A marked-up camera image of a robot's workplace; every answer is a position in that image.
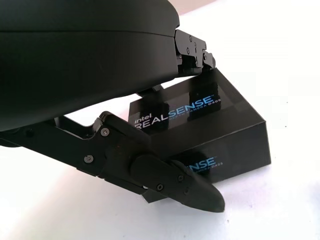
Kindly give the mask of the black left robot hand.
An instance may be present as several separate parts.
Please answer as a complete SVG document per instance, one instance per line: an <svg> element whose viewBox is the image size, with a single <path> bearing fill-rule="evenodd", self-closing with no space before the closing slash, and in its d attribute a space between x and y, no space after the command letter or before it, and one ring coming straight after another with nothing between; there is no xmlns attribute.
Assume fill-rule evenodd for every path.
<svg viewBox="0 0 320 240"><path fill-rule="evenodd" d="M67 114L177 77L212 71L203 40L178 30L167 0L3 0L0 144L26 148L138 195L152 190L221 213L222 194L150 138L105 111L83 126Z"/></svg>

